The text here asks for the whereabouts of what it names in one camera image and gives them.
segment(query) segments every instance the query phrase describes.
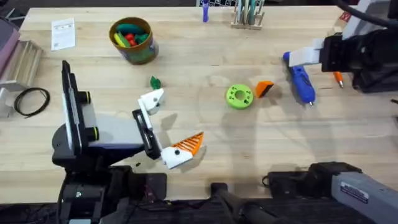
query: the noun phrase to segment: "pen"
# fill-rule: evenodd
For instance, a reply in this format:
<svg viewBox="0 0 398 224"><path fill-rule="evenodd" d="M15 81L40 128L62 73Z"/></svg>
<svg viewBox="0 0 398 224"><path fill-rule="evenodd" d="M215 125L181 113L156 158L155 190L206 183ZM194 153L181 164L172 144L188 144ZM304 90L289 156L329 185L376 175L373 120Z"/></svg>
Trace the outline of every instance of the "pen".
<svg viewBox="0 0 398 224"><path fill-rule="evenodd" d="M207 22L209 20L207 14L209 10L209 0L203 0L202 8L203 8L203 22Z"/></svg>
<svg viewBox="0 0 398 224"><path fill-rule="evenodd" d="M339 86L344 88L343 77L341 76L341 72L333 72L333 74L335 75L336 82L339 84Z"/></svg>

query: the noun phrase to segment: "wooden tabletop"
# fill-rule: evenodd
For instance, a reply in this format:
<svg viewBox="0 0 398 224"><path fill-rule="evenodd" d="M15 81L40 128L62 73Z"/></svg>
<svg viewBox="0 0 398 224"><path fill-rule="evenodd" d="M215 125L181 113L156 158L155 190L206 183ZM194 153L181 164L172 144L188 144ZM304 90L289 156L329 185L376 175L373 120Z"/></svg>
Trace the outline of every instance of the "wooden tabletop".
<svg viewBox="0 0 398 224"><path fill-rule="evenodd" d="M317 99L313 108L298 104L286 80L281 56L323 37L341 11L336 7L266 7L263 29L230 28L231 8L210 8L202 23L199 7L31 9L22 39L44 50L34 86L48 89L49 107L24 119L0 119L0 203L55 202L64 171L52 164L51 140L64 122L61 61L68 60L80 90L89 90L97 113L131 118L137 99L150 91L149 78L164 85L166 102L152 116L163 144L200 131L203 146L194 160L174 170L142 152L120 164L137 172L168 174L168 198L205 198L212 182L227 182L245 197L268 197L261 177L271 170L306 169L320 161L358 166L398 189L397 93L364 95L341 89L320 66L307 67ZM122 17L144 18L160 45L151 63L132 66L111 45L108 30ZM51 52L51 21L73 17L76 47ZM230 108L224 95L236 83L252 89L275 83L265 98L245 110ZM32 95L23 110L37 108Z"/></svg>

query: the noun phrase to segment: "paper card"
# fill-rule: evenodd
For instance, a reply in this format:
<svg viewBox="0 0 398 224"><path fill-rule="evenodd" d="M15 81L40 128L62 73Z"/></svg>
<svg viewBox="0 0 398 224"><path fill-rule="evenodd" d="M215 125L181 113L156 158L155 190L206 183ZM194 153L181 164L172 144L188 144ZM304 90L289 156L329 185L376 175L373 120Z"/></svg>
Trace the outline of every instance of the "paper card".
<svg viewBox="0 0 398 224"><path fill-rule="evenodd" d="M51 22L51 50L60 50L76 45L74 18Z"/></svg>

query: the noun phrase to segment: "green gear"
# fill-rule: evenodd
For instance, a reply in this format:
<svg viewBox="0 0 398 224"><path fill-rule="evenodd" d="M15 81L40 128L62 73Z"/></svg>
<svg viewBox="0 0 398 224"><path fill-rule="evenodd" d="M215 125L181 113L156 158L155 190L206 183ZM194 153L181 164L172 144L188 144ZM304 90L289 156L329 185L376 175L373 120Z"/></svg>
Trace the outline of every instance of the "green gear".
<svg viewBox="0 0 398 224"><path fill-rule="evenodd" d="M245 109L253 102L253 92L246 85L232 85L225 94L227 103L235 109Z"/></svg>

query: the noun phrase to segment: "pen holder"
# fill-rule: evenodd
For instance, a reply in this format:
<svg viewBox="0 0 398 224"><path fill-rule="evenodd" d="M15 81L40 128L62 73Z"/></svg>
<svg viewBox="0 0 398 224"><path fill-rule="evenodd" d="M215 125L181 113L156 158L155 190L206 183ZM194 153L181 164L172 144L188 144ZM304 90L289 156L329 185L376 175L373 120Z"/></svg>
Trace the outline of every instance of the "pen holder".
<svg viewBox="0 0 398 224"><path fill-rule="evenodd" d="M134 24L145 30L149 35L148 38L142 43L133 47L121 47L116 43L114 34L116 33L116 27L119 24ZM156 58L159 53L159 46L154 40L152 29L147 21L138 17L127 17L115 22L109 30L109 39L111 40L114 47L116 47L122 56L133 65L141 65L148 63Z"/></svg>

